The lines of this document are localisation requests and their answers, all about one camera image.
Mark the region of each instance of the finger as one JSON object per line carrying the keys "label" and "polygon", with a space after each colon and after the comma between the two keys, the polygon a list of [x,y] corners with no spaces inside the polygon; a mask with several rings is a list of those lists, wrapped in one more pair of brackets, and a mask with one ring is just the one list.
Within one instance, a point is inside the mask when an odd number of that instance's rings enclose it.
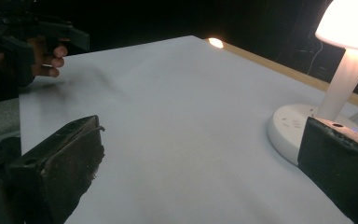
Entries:
{"label": "finger", "polygon": [[65,60],[63,58],[54,58],[50,61],[50,64],[53,67],[63,67]]}
{"label": "finger", "polygon": [[68,49],[64,45],[60,45],[53,50],[54,56],[57,58],[65,57],[68,54]]}
{"label": "finger", "polygon": [[55,58],[51,55],[45,55],[45,56],[43,56],[42,64],[39,64],[39,65],[50,65],[52,67],[63,67],[64,59],[63,58]]}
{"label": "finger", "polygon": [[60,70],[51,66],[41,66],[37,72],[37,76],[40,77],[57,77],[59,75]]}

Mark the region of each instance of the lamp shade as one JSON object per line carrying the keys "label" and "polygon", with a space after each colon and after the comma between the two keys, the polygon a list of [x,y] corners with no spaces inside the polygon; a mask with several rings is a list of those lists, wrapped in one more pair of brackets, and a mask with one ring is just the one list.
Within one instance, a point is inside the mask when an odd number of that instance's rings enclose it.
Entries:
{"label": "lamp shade", "polygon": [[316,30],[316,37],[344,49],[358,49],[358,0],[334,0]]}

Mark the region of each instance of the lamp base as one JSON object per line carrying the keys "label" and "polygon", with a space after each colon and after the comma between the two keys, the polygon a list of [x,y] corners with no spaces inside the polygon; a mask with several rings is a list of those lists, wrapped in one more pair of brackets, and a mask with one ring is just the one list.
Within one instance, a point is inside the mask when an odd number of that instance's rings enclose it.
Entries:
{"label": "lamp base", "polygon": [[[268,121],[268,137],[275,149],[293,165],[297,156],[308,117],[318,110],[314,105],[285,105],[278,108]],[[358,125],[338,115],[336,122],[358,132]]]}

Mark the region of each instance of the white lamp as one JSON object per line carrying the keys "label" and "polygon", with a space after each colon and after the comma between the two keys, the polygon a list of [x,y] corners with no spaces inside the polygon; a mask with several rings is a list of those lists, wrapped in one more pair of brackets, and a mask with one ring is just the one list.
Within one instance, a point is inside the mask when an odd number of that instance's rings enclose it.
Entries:
{"label": "white lamp", "polygon": [[358,0],[334,0],[316,31],[316,37],[345,49],[345,54],[321,105],[286,105],[268,122],[268,137],[277,151],[297,165],[302,134],[309,116],[334,120],[358,132],[358,126],[339,114],[358,83]]}

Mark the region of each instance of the dark wall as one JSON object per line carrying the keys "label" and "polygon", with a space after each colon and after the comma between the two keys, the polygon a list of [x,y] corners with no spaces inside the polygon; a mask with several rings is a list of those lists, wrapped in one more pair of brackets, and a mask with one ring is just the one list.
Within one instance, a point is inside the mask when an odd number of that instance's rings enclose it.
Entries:
{"label": "dark wall", "polygon": [[210,36],[330,81],[344,53],[314,33],[331,0],[125,1],[82,4],[38,0],[33,12],[71,21],[90,34],[90,50],[183,35]]}

